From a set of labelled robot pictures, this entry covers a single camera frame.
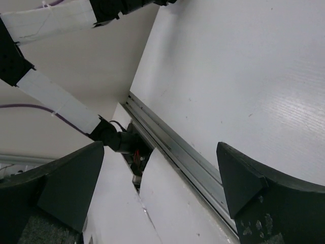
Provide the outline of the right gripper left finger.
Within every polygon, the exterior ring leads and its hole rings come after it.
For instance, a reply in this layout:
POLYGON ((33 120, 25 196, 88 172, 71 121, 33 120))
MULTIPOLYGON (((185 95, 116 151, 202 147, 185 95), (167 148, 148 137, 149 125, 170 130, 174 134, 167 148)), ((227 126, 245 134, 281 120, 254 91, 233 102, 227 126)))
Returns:
POLYGON ((83 243, 104 158, 94 142, 1 180, 1 243, 83 243))

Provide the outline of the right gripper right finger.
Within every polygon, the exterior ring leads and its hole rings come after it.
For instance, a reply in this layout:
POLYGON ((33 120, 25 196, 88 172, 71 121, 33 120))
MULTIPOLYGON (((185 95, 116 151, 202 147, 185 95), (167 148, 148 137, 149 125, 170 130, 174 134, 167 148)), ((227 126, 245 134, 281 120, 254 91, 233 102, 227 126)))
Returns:
POLYGON ((216 154, 240 243, 324 243, 324 186, 275 170, 224 142, 216 154))

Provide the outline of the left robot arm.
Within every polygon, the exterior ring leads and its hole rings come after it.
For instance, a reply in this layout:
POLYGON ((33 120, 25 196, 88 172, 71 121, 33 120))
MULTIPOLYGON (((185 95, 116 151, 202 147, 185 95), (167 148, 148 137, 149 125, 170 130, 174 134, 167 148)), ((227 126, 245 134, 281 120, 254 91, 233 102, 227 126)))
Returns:
POLYGON ((49 78, 37 71, 20 46, 51 36, 106 25, 149 4, 149 1, 71 1, 1 14, 1 80, 17 87, 62 117, 93 141, 133 155, 145 148, 140 136, 117 131, 49 78))

